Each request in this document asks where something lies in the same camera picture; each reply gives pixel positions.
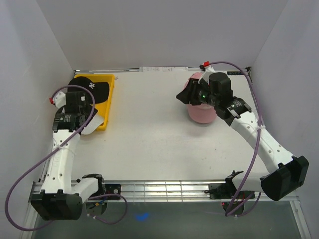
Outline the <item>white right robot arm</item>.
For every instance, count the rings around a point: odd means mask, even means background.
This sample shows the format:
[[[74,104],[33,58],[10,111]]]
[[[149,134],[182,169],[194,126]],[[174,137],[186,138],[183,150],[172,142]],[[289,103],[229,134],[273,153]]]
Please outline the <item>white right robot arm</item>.
[[[259,179],[259,191],[278,201],[304,184],[309,162],[284,149],[262,126],[251,107],[233,96],[231,80],[222,72],[210,73],[206,79],[189,79],[176,98],[186,105],[207,104],[217,116],[237,131],[248,144],[257,149],[258,156],[268,170]]]

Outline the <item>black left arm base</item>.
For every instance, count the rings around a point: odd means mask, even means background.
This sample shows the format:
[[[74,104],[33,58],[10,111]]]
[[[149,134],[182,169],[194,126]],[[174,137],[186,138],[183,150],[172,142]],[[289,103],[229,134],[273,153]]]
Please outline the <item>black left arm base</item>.
[[[121,194],[122,185],[121,184],[105,184],[105,193],[106,194]],[[93,200],[89,200],[85,204],[85,209],[87,213],[100,216],[103,215],[108,207],[108,202],[117,202],[120,201],[120,197],[118,196],[108,196],[104,198],[97,198]]]

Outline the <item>yellow plastic tray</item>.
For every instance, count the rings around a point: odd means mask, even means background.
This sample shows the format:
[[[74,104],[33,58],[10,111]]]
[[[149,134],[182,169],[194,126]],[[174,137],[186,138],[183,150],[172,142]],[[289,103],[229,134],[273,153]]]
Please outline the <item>yellow plastic tray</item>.
[[[99,114],[104,118],[104,122],[95,130],[95,131],[104,131],[107,127],[108,122],[108,115],[110,111],[111,101],[112,101],[112,94],[113,94],[113,88],[115,84],[115,75],[113,74],[77,74],[74,78],[84,76],[92,80],[93,82],[107,82],[110,86],[110,92],[108,100],[100,103],[95,104],[95,109],[97,112],[95,114]]]

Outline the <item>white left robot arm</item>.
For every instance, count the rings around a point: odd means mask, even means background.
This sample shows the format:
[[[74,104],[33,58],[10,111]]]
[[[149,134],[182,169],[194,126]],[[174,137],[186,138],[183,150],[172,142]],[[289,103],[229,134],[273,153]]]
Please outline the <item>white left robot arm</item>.
[[[71,185],[71,174],[77,144],[81,135],[93,133],[101,124],[94,118],[96,109],[87,92],[67,92],[65,105],[55,114],[53,122],[53,155],[39,194],[31,196],[31,205],[45,221],[77,220],[82,204],[106,193],[101,174],[87,174]]]

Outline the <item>white paper label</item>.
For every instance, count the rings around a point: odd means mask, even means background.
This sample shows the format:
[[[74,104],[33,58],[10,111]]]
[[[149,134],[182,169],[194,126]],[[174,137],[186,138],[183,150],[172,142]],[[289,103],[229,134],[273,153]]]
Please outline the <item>white paper label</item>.
[[[188,67],[163,66],[163,67],[140,67],[140,72],[184,72],[188,71]]]

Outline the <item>black cap white logo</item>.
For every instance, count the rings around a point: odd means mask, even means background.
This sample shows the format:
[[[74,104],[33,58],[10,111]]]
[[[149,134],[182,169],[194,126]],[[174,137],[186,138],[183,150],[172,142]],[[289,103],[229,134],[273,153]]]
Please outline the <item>black cap white logo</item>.
[[[94,96],[95,103],[100,104],[108,100],[110,86],[107,82],[93,82],[87,77],[80,76],[73,78],[68,85],[84,87]]]

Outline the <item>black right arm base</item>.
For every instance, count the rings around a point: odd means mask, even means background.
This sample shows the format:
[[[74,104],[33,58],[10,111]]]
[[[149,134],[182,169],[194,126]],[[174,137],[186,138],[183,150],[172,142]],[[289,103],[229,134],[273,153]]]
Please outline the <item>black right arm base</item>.
[[[230,199],[234,197],[237,188],[235,187],[233,183],[233,179],[242,174],[243,171],[234,171],[225,178],[224,183],[220,184],[209,184],[208,185],[208,190],[205,190],[204,193],[209,195],[209,198],[212,200],[217,200],[217,199]],[[235,212],[234,216],[242,215],[244,213],[245,206],[243,202],[249,197],[250,199],[255,198],[255,192],[252,191],[240,191],[237,197],[234,200],[234,203],[230,207],[230,211],[234,210],[238,206],[240,206]]]

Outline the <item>pink cap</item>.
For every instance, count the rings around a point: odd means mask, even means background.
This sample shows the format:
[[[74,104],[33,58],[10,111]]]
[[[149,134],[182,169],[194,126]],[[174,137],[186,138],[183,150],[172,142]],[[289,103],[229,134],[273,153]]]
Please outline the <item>pink cap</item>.
[[[207,104],[201,104],[198,106],[186,105],[190,118],[201,124],[209,124],[215,121],[217,118],[214,107]]]

